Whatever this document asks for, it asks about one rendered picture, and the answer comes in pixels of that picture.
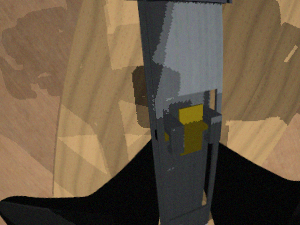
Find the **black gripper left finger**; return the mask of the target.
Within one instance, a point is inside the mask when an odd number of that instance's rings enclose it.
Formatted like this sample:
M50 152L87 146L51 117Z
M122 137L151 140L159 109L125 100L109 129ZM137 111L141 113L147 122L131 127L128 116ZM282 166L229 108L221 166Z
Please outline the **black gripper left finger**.
M158 225L158 209L151 140L90 196L0 201L0 217L7 225Z

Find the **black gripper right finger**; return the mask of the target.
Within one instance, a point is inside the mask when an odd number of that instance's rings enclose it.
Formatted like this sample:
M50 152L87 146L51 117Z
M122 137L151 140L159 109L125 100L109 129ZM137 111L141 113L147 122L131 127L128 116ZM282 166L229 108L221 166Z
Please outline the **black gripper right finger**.
M219 143L210 212L214 225L300 225L300 181Z

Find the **light wooden board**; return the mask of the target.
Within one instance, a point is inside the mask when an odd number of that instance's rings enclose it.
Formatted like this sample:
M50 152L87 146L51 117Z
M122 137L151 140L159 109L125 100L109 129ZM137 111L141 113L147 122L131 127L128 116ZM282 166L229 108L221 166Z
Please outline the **light wooden board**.
M262 166L300 105L300 0L222 8L219 143ZM56 139L53 198L97 192L151 140L137 0L82 0Z

